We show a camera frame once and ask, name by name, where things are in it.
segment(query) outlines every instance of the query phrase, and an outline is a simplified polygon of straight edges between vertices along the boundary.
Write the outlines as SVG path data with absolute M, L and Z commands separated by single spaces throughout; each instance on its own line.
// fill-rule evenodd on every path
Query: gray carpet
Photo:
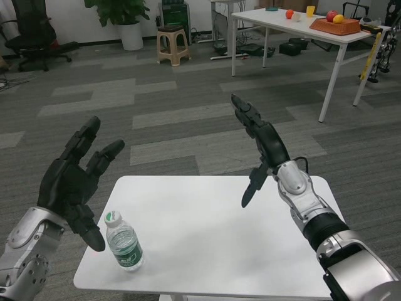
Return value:
M 274 36 L 272 45 L 286 38 Z M 335 50 L 310 45 L 297 57 L 276 53 L 266 69 L 260 58 L 237 60 L 235 78 L 229 60 L 209 60 L 210 45 L 193 45 L 191 52 L 192 61 L 172 68 L 168 61 L 156 64 L 154 41 L 134 53 L 121 45 L 91 46 L 74 51 L 72 63 L 52 61 L 47 73 L 10 73 L 35 78 L 0 93 L 0 241 L 36 204 L 47 167 L 93 115 L 102 120 L 93 150 L 117 138 L 126 143 L 90 201 L 96 218 L 124 175 L 248 175 L 259 156 L 232 113 L 235 92 L 276 126 L 292 156 L 310 158 L 310 173 L 330 183 L 350 226 L 401 271 L 400 52 L 392 72 L 367 85 L 357 108 L 351 104 L 364 61 L 344 66 L 323 124 L 317 119 Z M 67 231 L 36 300 L 157 299 L 75 288 L 84 250 Z

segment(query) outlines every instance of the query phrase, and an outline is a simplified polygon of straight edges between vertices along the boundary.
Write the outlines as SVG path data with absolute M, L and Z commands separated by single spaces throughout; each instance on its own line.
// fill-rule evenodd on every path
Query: potted plant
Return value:
M 137 17 L 149 20 L 145 0 L 84 0 L 87 8 L 97 6 L 100 24 L 107 21 L 117 25 L 125 50 L 138 50 L 143 47 L 140 23 Z

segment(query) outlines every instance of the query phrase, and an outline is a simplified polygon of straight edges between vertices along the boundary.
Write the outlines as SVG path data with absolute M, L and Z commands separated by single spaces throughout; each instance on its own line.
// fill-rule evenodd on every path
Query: table surface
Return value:
M 307 18 L 305 13 L 301 14 L 301 19 L 299 22 L 294 22 L 287 19 L 285 16 L 287 10 L 279 9 L 278 11 L 266 11 L 263 9 L 255 9 L 253 11 L 243 11 L 241 13 L 232 14 L 233 18 L 243 19 L 247 21 L 257 22 L 259 24 L 266 25 L 267 27 L 290 31 L 292 33 L 309 36 L 312 38 L 321 40 L 330 40 L 334 43 L 348 44 L 355 41 L 362 40 L 371 36 L 372 34 L 361 31 L 355 34 L 348 34 L 346 36 L 337 36 L 331 33 L 324 33 L 315 29 L 309 28 L 314 20 L 324 18 L 322 16 L 313 16 L 312 18 Z M 388 31 L 390 28 L 386 26 L 381 26 L 384 31 Z
M 316 193 L 341 216 L 327 182 Z M 100 218 L 119 210 L 137 232 L 145 263 L 122 270 L 110 249 L 90 248 L 74 277 L 77 288 L 223 297 L 330 295 L 316 253 L 291 219 L 268 177 L 246 209 L 246 176 L 125 176 Z

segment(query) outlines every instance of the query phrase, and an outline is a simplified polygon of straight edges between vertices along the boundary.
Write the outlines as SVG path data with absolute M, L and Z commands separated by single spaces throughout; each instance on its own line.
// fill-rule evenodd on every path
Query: white bottle cap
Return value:
M 109 228 L 117 227 L 121 222 L 122 217 L 118 211 L 109 211 L 105 216 L 105 223 Z

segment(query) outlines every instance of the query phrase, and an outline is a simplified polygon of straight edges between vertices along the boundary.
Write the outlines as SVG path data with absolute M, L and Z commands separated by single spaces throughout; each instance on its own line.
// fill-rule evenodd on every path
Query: plastic bottle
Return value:
M 137 234 L 118 211 L 107 213 L 105 222 L 107 243 L 118 264 L 126 271 L 135 271 L 144 261 Z

